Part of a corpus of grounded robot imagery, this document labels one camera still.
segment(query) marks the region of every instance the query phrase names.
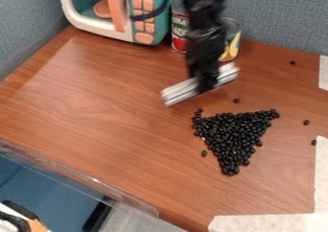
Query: red can label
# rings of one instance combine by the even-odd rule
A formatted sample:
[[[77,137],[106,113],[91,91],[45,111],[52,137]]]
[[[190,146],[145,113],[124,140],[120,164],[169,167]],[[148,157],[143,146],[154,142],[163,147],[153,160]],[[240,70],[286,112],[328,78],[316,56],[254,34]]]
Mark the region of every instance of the red can label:
[[[188,31],[189,18],[183,14],[172,14],[172,47],[181,53],[186,52],[185,36]]]

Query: black cable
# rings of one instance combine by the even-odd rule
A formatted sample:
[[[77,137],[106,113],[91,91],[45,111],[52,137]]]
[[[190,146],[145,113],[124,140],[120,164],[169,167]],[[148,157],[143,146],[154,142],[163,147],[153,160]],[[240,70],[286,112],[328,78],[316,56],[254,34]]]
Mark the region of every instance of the black cable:
[[[163,13],[166,9],[166,6],[168,5],[169,0],[164,0],[160,7],[153,12],[145,13],[145,14],[140,14],[140,15],[131,15],[130,18],[133,21],[142,21],[148,18],[153,18],[155,16],[158,16],[159,14]]]

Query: gray wall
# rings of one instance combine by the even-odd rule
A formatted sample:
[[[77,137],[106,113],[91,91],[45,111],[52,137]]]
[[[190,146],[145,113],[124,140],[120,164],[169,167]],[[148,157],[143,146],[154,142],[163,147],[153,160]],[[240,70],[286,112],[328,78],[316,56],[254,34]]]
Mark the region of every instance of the gray wall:
[[[244,37],[328,55],[328,0],[228,0]]]
[[[59,0],[0,0],[0,80],[65,25]]]

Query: orange handle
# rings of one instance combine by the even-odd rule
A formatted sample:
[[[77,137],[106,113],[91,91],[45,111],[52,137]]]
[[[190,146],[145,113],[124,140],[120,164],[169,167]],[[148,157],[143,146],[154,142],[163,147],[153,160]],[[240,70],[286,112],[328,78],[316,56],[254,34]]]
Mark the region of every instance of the orange handle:
[[[116,31],[124,33],[126,28],[125,0],[107,0]]]

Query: blue floor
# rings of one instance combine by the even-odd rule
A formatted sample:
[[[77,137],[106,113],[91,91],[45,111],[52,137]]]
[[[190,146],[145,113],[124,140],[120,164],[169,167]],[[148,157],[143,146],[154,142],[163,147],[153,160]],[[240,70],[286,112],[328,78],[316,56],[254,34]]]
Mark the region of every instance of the blue floor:
[[[91,190],[88,193],[102,196]],[[53,232],[81,232],[98,204],[91,197],[0,156],[0,202],[4,200],[35,213]]]

